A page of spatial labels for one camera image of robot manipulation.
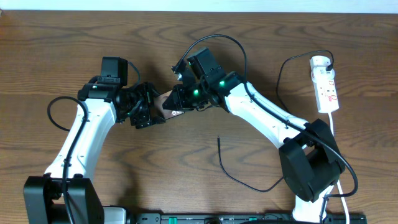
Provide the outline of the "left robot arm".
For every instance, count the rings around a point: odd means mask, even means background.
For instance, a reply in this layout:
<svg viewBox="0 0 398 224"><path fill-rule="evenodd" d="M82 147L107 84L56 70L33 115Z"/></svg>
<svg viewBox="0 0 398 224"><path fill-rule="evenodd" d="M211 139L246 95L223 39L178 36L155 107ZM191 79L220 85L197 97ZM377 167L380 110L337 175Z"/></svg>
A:
<svg viewBox="0 0 398 224"><path fill-rule="evenodd" d="M74 98L78 108L68 136L41 176L27 178L23 195L29 223L133 223L122 206L104 206L93 186L104 140L125 119L137 129L159 124L150 111L159 93L150 82L126 87L117 78L90 80Z"/></svg>

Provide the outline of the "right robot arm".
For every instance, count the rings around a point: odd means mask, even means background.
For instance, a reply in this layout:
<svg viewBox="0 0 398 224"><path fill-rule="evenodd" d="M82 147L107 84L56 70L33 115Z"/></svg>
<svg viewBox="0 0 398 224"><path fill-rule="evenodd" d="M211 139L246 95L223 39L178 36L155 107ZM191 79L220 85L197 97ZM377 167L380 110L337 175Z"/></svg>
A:
<svg viewBox="0 0 398 224"><path fill-rule="evenodd" d="M247 121L279 151L283 179L296 196L294 220L325 220L333 186L346 169L329 125L289 114L236 72L225 73L221 67L204 72L178 66L172 71L181 83L164 102L165 109L191 111L209 103Z"/></svg>

